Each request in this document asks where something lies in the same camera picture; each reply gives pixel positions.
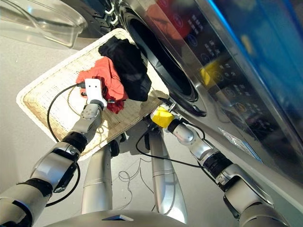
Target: black garment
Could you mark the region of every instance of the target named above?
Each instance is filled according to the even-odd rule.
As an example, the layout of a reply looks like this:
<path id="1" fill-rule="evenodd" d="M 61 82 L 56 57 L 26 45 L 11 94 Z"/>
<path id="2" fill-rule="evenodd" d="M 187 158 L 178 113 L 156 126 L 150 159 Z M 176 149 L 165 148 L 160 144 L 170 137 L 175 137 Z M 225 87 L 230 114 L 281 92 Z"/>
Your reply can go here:
<path id="1" fill-rule="evenodd" d="M 136 101 L 146 101 L 152 83 L 146 73 L 147 68 L 140 50 L 127 39 L 112 37 L 98 51 L 113 61 L 128 97 Z"/>

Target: wire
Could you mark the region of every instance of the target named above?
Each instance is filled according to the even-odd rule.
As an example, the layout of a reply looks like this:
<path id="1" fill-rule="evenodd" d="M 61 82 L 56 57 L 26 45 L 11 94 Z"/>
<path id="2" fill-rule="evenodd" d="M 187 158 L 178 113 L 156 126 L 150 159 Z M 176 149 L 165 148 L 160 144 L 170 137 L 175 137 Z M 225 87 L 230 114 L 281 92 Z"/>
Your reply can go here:
<path id="1" fill-rule="evenodd" d="M 194 124 L 192 124 L 192 123 L 189 123 L 189 122 L 188 122 L 187 120 L 185 120 L 184 118 L 181 118 L 180 121 L 181 121 L 182 123 L 184 123 L 184 124 L 188 124 L 188 125 L 190 125 L 190 126 L 196 128 L 196 129 L 199 129 L 199 131 L 201 131 L 202 134 L 203 134 L 203 139 L 205 139 L 205 132 L 204 132 L 203 129 L 201 129 L 200 127 L 198 127 L 198 126 L 196 126 L 196 125 L 194 125 Z"/>
<path id="2" fill-rule="evenodd" d="M 47 115 L 46 115 L 47 126 L 48 126 L 48 129 L 49 129 L 49 131 L 51 132 L 51 134 L 52 134 L 52 136 L 53 136 L 53 138 L 55 139 L 56 142 L 59 142 L 59 140 L 58 140 L 58 138 L 56 137 L 56 135 L 54 134 L 53 129 L 52 129 L 51 124 L 50 124 L 50 121 L 49 121 L 49 115 L 50 115 L 50 112 L 51 112 L 52 105 L 53 105 L 53 103 L 55 102 L 55 100 L 56 100 L 63 92 L 65 92 L 65 91 L 67 91 L 68 89 L 71 89 L 71 88 L 73 88 L 73 87 L 79 86 L 79 85 L 80 85 L 80 84 L 71 85 L 71 86 L 67 87 L 66 89 L 62 90 L 61 92 L 59 92 L 59 93 L 55 96 L 55 98 L 53 98 L 53 100 L 51 101 L 51 103 L 50 103 L 50 105 L 49 105 L 49 107 L 48 107 Z M 78 176 L 77 176 L 77 180 L 76 180 L 76 183 L 75 183 L 75 185 L 73 186 L 73 188 L 72 188 L 66 195 L 64 195 L 62 198 L 60 198 L 60 199 L 58 199 L 58 200 L 56 200 L 56 201 L 54 201 L 54 202 L 48 203 L 45 207 L 53 206 L 53 205 L 55 205 L 55 204 L 57 204 L 57 203 L 59 203 L 59 202 L 65 200 L 67 197 L 70 196 L 70 194 L 72 194 L 72 193 L 74 192 L 74 190 L 76 189 L 76 187 L 77 187 L 78 184 L 79 184 L 80 175 L 81 175 L 79 164 L 76 163 L 76 166 L 77 166 Z"/>
<path id="3" fill-rule="evenodd" d="M 208 176 L 209 179 L 211 179 L 215 184 L 217 184 L 216 181 L 213 179 L 213 177 L 210 176 L 209 173 L 205 170 L 205 168 L 201 166 L 200 163 L 198 163 L 198 165 L 201 167 L 202 171 L 206 174 L 206 176 Z"/>
<path id="4" fill-rule="evenodd" d="M 142 152 L 139 148 L 138 148 L 138 144 L 139 142 L 141 141 L 141 139 L 146 135 L 148 134 L 150 131 L 150 129 L 146 130 L 145 133 L 143 133 L 143 135 L 138 139 L 137 143 L 136 143 L 136 149 L 137 151 L 142 154 L 142 155 L 145 155 L 145 156 L 148 156 L 148 157 L 154 157 L 154 158 L 159 158 L 159 159 L 162 159 L 162 160 L 169 160 L 171 162 L 177 162 L 177 163 L 180 163 L 180 164 L 183 164 L 183 165 L 186 165 L 186 166 L 191 166 L 191 167 L 195 167 L 195 168 L 200 168 L 200 166 L 196 166 L 196 165 L 193 165 L 193 164 L 189 164 L 189 163 L 186 163 L 186 162 L 181 162 L 181 161 L 178 161 L 178 160 L 174 160 L 174 159 L 170 159 L 170 158 L 167 158 L 167 157 L 160 157 L 160 156 L 155 156 L 155 155 L 149 155 L 149 154 L 145 154 L 144 152 Z"/>
<path id="5" fill-rule="evenodd" d="M 62 198 L 60 198 L 60 199 L 58 199 L 58 200 L 56 200 L 56 201 L 54 201 L 54 202 L 48 203 L 45 207 L 53 206 L 53 205 L 55 205 L 55 204 L 57 204 L 57 203 L 59 203 L 59 202 L 65 200 L 65 199 L 66 199 L 67 197 L 69 197 L 69 196 L 73 193 L 73 191 L 76 189 L 76 187 L 78 186 L 79 181 L 80 181 L 80 167 L 79 167 L 78 163 L 76 163 L 76 165 L 77 165 L 77 170 L 78 170 L 78 176 L 77 176 L 77 180 L 76 180 L 76 183 L 75 183 L 75 185 L 73 186 L 73 188 L 72 188 L 66 195 L 64 195 Z"/>
<path id="6" fill-rule="evenodd" d="M 53 138 L 55 139 L 56 142 L 59 142 L 59 140 L 57 139 L 56 135 L 54 134 L 53 129 L 52 129 L 51 124 L 50 124 L 50 121 L 49 121 L 49 115 L 50 115 L 50 112 L 51 112 L 51 108 L 52 108 L 52 106 L 53 106 L 53 103 L 56 101 L 56 99 L 57 99 L 63 92 L 65 92 L 65 91 L 67 91 L 68 89 L 71 89 L 71 88 L 73 88 L 73 87 L 76 87 L 76 86 L 78 86 L 78 84 L 71 85 L 71 86 L 67 87 L 66 89 L 60 91 L 60 92 L 55 96 L 55 98 L 53 98 L 53 100 L 51 101 L 51 103 L 49 104 L 49 107 L 48 107 L 48 110 L 47 110 L 47 115 L 46 115 L 47 126 L 48 126 L 49 131 L 51 132 L 51 134 L 52 134 L 52 136 L 53 136 Z"/>
<path id="7" fill-rule="evenodd" d="M 140 177 L 141 177 L 141 180 L 143 181 L 143 183 L 145 184 L 145 186 L 154 194 L 153 190 L 147 185 L 147 183 L 144 181 L 143 177 L 142 177 L 142 172 L 141 172 L 141 161 L 144 161 L 144 162 L 151 162 L 151 161 L 146 161 L 144 160 L 143 158 L 140 158 L 140 161 L 139 161 L 139 166 L 138 166 L 138 169 L 137 171 L 132 175 L 130 176 L 128 172 L 126 171 L 120 171 L 118 173 L 118 178 L 120 181 L 122 182 L 127 182 L 127 190 L 130 192 L 131 194 L 131 198 L 129 200 L 129 202 L 119 208 L 117 208 L 116 210 L 123 210 L 124 208 L 126 208 L 133 200 L 133 192 L 132 190 L 130 189 L 130 182 L 140 173 Z"/>

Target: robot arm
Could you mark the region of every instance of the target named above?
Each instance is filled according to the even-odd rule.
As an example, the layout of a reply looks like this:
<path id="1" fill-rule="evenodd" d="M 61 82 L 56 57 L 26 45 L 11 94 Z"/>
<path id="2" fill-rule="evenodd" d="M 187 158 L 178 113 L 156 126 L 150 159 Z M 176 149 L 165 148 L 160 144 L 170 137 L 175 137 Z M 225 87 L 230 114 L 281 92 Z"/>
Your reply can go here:
<path id="1" fill-rule="evenodd" d="M 171 116 L 160 107 L 151 115 L 151 119 L 156 124 L 167 127 L 181 144 L 189 148 L 199 165 L 212 175 L 215 183 L 224 192 L 226 206 L 240 221 L 241 227 L 288 226 L 287 221 L 275 211 L 271 197 L 248 173 L 227 159 L 209 141 L 201 139 L 193 128 Z"/>
<path id="2" fill-rule="evenodd" d="M 76 170 L 81 152 L 101 125 L 107 105 L 98 79 L 86 79 L 89 104 L 72 130 L 35 165 L 30 179 L 0 194 L 0 226 L 32 226 L 53 192 L 63 192 Z"/>

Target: wicker tray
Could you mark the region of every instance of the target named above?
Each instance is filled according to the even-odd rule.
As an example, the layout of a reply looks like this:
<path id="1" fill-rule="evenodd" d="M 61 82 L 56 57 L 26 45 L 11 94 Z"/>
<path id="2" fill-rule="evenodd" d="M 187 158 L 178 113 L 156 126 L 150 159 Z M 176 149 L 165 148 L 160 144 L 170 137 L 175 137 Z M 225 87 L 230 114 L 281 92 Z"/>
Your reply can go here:
<path id="1" fill-rule="evenodd" d="M 128 39 L 134 44 L 127 31 L 115 29 L 93 42 L 81 51 L 65 59 L 60 64 L 45 72 L 17 95 L 17 104 L 49 137 L 51 136 L 46 122 L 46 113 L 52 99 L 63 89 L 75 83 L 78 73 L 94 66 L 100 59 L 98 48 L 111 37 Z M 152 65 L 142 56 L 151 79 L 151 89 L 146 102 L 126 100 L 124 110 L 115 114 L 109 110 L 102 112 L 103 123 L 97 130 L 94 139 L 87 145 L 80 160 L 90 157 L 99 148 L 138 123 L 144 116 L 156 108 L 161 101 L 157 97 L 167 98 L 168 89 Z M 73 127 L 79 118 L 86 99 L 80 96 L 79 88 L 66 91 L 57 98 L 52 106 L 50 123 L 59 140 Z"/>

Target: gray floor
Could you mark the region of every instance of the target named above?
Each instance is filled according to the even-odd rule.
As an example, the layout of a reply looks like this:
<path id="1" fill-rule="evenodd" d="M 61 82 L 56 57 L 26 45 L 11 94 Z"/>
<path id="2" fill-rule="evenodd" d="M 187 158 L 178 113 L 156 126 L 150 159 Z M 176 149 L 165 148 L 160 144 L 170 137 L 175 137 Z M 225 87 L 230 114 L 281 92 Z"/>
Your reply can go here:
<path id="1" fill-rule="evenodd" d="M 74 54 L 75 50 L 55 50 L 21 43 L 0 37 L 0 192 L 17 182 L 28 179 L 35 162 L 53 145 L 46 136 L 18 107 L 17 93 L 43 72 Z M 128 132 L 129 141 L 122 144 L 121 154 L 112 159 L 113 205 L 118 208 L 130 200 L 127 183 L 117 176 L 125 170 L 136 172 L 142 157 L 134 149 L 134 143 L 144 131 L 140 123 Z M 165 134 L 165 141 L 172 158 L 194 162 L 188 150 L 177 140 Z M 83 181 L 89 160 L 80 162 L 81 181 L 76 191 L 65 201 L 46 208 L 35 227 L 42 227 L 80 213 Z M 143 178 L 152 187 L 151 164 L 141 163 Z M 174 164 L 187 204 L 188 225 L 191 227 L 237 226 L 223 203 L 223 193 L 198 169 Z M 126 209 L 151 210 L 153 194 L 145 187 L 140 176 L 131 181 L 133 200 Z M 52 200 L 61 197 L 55 194 Z"/>

